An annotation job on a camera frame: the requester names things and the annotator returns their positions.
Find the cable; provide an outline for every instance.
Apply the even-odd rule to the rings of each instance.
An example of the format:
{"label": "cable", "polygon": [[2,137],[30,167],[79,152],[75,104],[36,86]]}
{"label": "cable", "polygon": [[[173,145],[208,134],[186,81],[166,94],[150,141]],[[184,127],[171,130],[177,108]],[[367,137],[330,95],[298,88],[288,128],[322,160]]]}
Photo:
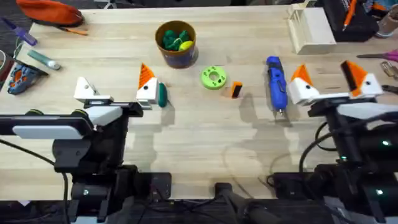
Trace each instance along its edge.
{"label": "cable", "polygon": [[343,131],[346,131],[347,129],[355,128],[355,127],[357,127],[357,126],[362,126],[362,125],[368,124],[368,123],[370,123],[370,122],[372,122],[372,121],[377,121],[377,120],[380,120],[380,119],[382,119],[382,118],[384,118],[384,117],[386,117],[386,116],[390,116],[390,115],[397,116],[397,113],[396,113],[396,112],[384,113],[384,114],[380,114],[380,115],[377,115],[377,116],[373,116],[373,117],[368,118],[368,119],[362,119],[362,120],[360,120],[360,121],[353,122],[353,123],[351,123],[351,124],[348,124],[348,125],[346,125],[346,126],[343,126],[343,127],[339,128],[339,129],[335,129],[335,130],[329,132],[328,134],[321,136],[321,137],[318,138],[317,140],[311,142],[311,144],[310,144],[306,149],[304,149],[304,151],[303,151],[303,153],[302,153],[302,155],[301,155],[301,157],[300,157],[300,162],[299,162],[299,164],[298,164],[298,171],[299,171],[300,173],[303,173],[303,172],[304,172],[304,170],[303,170],[304,160],[305,160],[305,158],[307,157],[308,153],[309,153],[317,144],[321,143],[321,142],[324,141],[325,139],[331,137],[331,136],[334,135],[334,134],[342,133]]}
{"label": "cable", "polygon": [[26,222],[36,222],[36,221],[40,221],[40,220],[42,220],[42,219],[44,219],[44,218],[47,218],[47,217],[49,217],[49,216],[51,216],[52,214],[51,213],[49,213],[49,214],[45,214],[45,215],[42,215],[41,217],[37,217],[37,218],[27,218],[27,219],[20,219],[20,220],[5,220],[5,221],[2,221],[3,223],[26,223]]}
{"label": "cable", "polygon": [[138,219],[137,224],[140,224],[140,222],[141,222],[142,218],[144,217],[144,214],[145,214],[146,211],[147,211],[147,207],[144,207],[144,209],[143,209],[143,211],[141,213],[141,216]]}
{"label": "cable", "polygon": [[[319,134],[321,133],[322,129],[323,129],[327,124],[328,124],[327,122],[324,122],[324,123],[321,124],[321,126],[319,126],[319,128],[317,129],[317,131],[316,131],[316,133],[315,133],[315,140],[317,140],[317,139],[319,138]],[[335,148],[335,147],[323,147],[323,146],[320,146],[319,143],[317,144],[317,146],[318,146],[320,149],[324,150],[324,151],[328,151],[328,152],[336,152],[336,151],[337,151],[337,148]]]}
{"label": "cable", "polygon": [[224,221],[224,220],[222,220],[222,219],[220,219],[220,218],[215,217],[214,215],[210,215],[209,213],[202,212],[202,211],[190,210],[190,209],[188,208],[188,206],[185,205],[184,203],[182,203],[182,205],[183,205],[186,209],[188,209],[191,213],[196,213],[196,214],[199,214],[199,215],[204,215],[204,216],[210,217],[210,218],[212,218],[212,219],[214,219],[214,220],[216,220],[216,221],[218,221],[218,222],[220,222],[220,223],[229,224],[229,223],[227,223],[226,221]]}
{"label": "cable", "polygon": [[275,187],[275,185],[273,183],[270,182],[270,179],[274,180],[274,175],[268,175],[267,179],[266,179],[266,183],[270,186],[270,187]]}
{"label": "cable", "polygon": [[[357,126],[362,126],[362,125],[368,124],[368,123],[370,123],[370,122],[383,119],[384,117],[387,117],[387,116],[390,116],[390,115],[396,116],[397,113],[395,113],[395,112],[384,113],[384,114],[380,114],[380,115],[377,115],[377,116],[373,116],[373,117],[368,118],[368,119],[363,119],[363,120],[360,120],[360,121],[357,121],[357,122],[353,122],[353,123],[351,123],[351,124],[348,124],[348,125],[346,125],[346,126],[343,126],[343,127],[339,128],[339,129],[335,129],[335,130],[329,132],[328,134],[323,135],[323,136],[321,136],[320,138],[316,139],[314,142],[312,142],[312,143],[303,151],[303,153],[302,153],[302,155],[301,155],[301,157],[300,157],[300,162],[299,162],[299,164],[298,164],[298,171],[299,171],[299,173],[303,174],[303,172],[304,172],[304,171],[303,171],[303,170],[304,170],[303,165],[304,165],[304,160],[305,160],[305,158],[307,157],[308,153],[309,153],[317,144],[319,144],[320,142],[324,141],[325,139],[331,137],[331,136],[334,135],[334,134],[342,133],[343,131],[346,131],[347,129],[354,128],[354,127],[357,127]],[[330,214],[332,214],[332,215],[334,215],[335,217],[339,218],[341,221],[344,221],[345,223],[348,223],[348,224],[355,224],[355,222],[352,222],[351,220],[349,220],[349,219],[343,217],[339,212],[337,212],[337,211],[335,211],[335,210],[332,210],[331,208],[327,207],[322,201],[319,201],[319,199],[317,199],[317,196],[316,196],[315,193],[311,190],[310,186],[308,186],[308,184],[306,183],[306,181],[303,180],[303,182],[304,182],[304,186],[305,186],[305,187],[308,189],[308,191],[312,194],[313,198],[314,198],[314,199],[315,199],[327,212],[329,212]]]}
{"label": "cable", "polygon": [[18,43],[18,41],[20,41],[20,38],[19,38],[19,37],[17,37],[17,40],[15,41],[15,50],[14,50],[14,56],[13,56],[13,58],[17,58],[19,52],[21,51],[22,44],[24,43],[23,41],[21,41],[20,43]]}
{"label": "cable", "polygon": [[[53,161],[51,161],[50,159],[47,159],[46,157],[44,157],[36,152],[33,152],[33,151],[30,151],[23,147],[17,146],[11,142],[7,142],[3,139],[0,139],[0,143],[5,144],[6,146],[9,146],[9,147],[13,147],[14,149],[18,149],[22,152],[28,153],[31,156],[34,156],[34,157],[39,158],[45,162],[48,162],[52,166],[55,165],[55,163]],[[65,224],[70,224],[69,217],[68,217],[68,177],[65,173],[61,173],[61,174],[63,177],[63,218],[64,218]]]}

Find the orange fabric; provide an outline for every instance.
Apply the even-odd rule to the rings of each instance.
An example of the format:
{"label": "orange fabric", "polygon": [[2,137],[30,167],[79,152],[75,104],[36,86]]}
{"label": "orange fabric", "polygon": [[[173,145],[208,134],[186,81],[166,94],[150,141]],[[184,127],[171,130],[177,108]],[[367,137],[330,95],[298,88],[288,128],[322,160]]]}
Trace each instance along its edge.
{"label": "orange fabric", "polygon": [[143,87],[151,78],[155,78],[154,73],[148,66],[146,66],[144,63],[141,63],[138,89],[141,89],[141,87]]}
{"label": "orange fabric", "polygon": [[380,10],[380,11],[386,11],[386,10],[387,10],[384,6],[380,5],[380,4],[377,3],[377,2],[375,2],[375,3],[373,4],[372,8],[373,8],[373,9],[376,9],[376,10]]}
{"label": "orange fabric", "polygon": [[66,4],[49,0],[17,0],[22,12],[29,18],[59,24],[72,25],[83,20],[81,12]]}

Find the pen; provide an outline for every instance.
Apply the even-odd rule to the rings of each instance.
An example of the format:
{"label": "pen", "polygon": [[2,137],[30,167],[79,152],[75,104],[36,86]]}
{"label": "pen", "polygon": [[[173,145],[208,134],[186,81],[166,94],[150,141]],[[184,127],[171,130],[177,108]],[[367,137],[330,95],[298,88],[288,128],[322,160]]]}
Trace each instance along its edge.
{"label": "pen", "polygon": [[349,25],[349,23],[351,22],[351,19],[354,16],[355,5],[356,5],[356,0],[351,0],[351,3],[349,4],[349,9],[348,9],[346,19],[344,21],[343,31],[346,30],[347,26]]}
{"label": "pen", "polygon": [[57,28],[60,30],[66,31],[66,32],[74,33],[74,34],[88,35],[86,31],[82,31],[82,30],[76,30],[76,29],[64,28],[64,27],[57,27]]}

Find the scissors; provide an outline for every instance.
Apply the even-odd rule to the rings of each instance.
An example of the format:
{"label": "scissors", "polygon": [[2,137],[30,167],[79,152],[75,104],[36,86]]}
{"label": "scissors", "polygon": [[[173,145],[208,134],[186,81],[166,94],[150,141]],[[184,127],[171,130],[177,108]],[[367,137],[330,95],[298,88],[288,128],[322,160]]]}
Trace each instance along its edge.
{"label": "scissors", "polygon": [[398,49],[383,54],[363,54],[357,55],[357,58],[383,58],[386,60],[393,60],[398,62]]}

